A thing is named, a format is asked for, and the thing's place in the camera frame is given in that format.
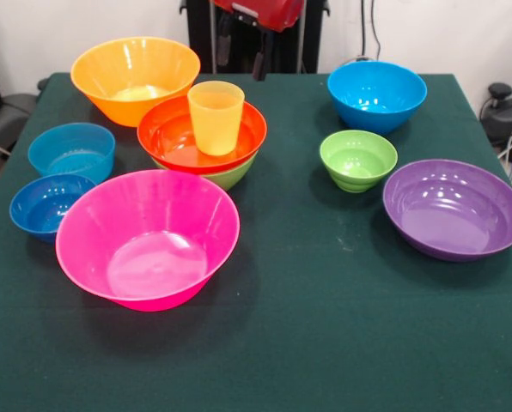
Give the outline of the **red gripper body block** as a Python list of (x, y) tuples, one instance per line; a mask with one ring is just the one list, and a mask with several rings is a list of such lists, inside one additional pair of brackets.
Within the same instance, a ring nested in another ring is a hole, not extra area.
[(214, 4), (238, 20), (281, 33), (302, 13), (302, 0), (216, 0)]

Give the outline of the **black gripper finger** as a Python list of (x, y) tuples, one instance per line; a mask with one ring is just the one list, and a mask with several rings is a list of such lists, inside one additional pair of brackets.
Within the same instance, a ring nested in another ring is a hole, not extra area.
[(266, 76), (266, 44), (267, 34), (264, 31), (262, 31), (260, 36), (260, 48), (256, 52), (252, 72), (253, 79), (257, 82), (263, 81)]
[(229, 64), (231, 48), (231, 27), (233, 17), (230, 13), (222, 12), (217, 26), (216, 62), (218, 66)]

